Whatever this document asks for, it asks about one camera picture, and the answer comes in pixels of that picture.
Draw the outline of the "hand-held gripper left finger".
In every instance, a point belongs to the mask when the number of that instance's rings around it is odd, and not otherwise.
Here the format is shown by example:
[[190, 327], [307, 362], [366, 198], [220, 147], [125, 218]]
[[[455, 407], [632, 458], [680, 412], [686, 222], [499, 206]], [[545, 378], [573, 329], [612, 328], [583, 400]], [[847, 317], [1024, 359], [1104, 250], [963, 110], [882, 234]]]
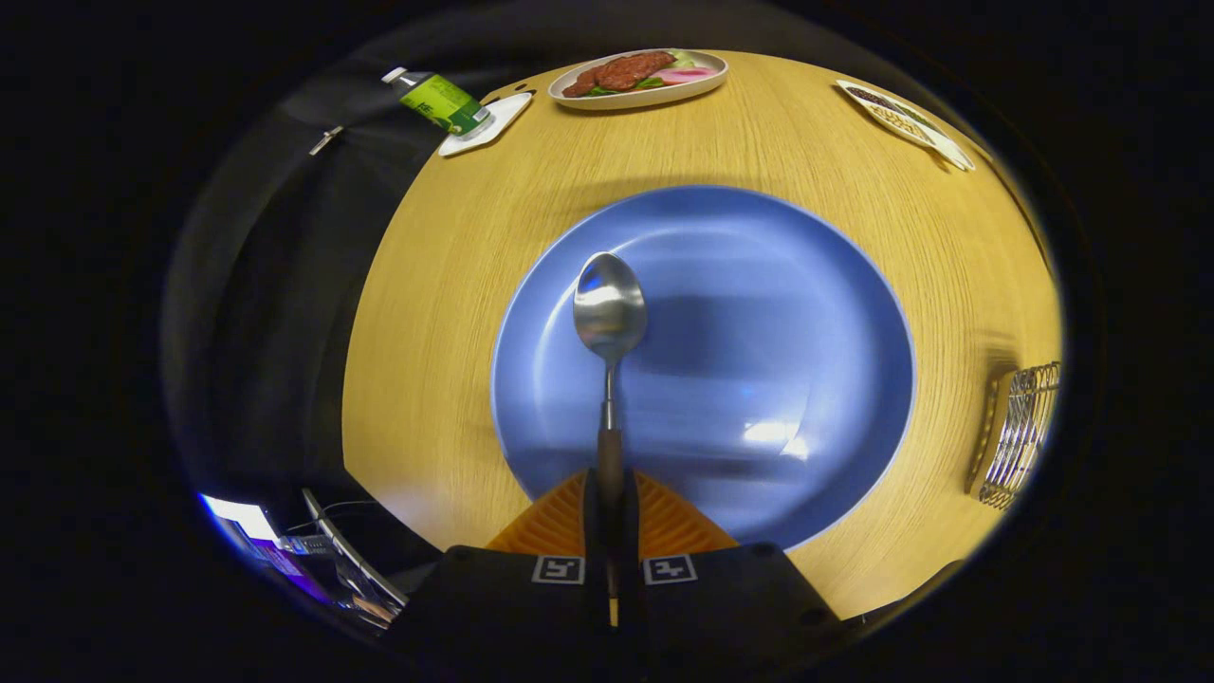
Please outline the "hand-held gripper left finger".
[[424, 677], [599, 677], [611, 645], [592, 471], [486, 547], [447, 550], [395, 619], [395, 651]]

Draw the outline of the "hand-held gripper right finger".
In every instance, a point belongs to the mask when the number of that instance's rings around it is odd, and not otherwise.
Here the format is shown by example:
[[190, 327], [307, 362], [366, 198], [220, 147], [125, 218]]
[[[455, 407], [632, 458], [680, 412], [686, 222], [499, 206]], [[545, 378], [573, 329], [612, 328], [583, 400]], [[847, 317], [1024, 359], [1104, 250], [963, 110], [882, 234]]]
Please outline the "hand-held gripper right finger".
[[628, 471], [615, 518], [615, 634], [629, 677], [798, 677], [844, 622], [773, 542], [736, 542]]

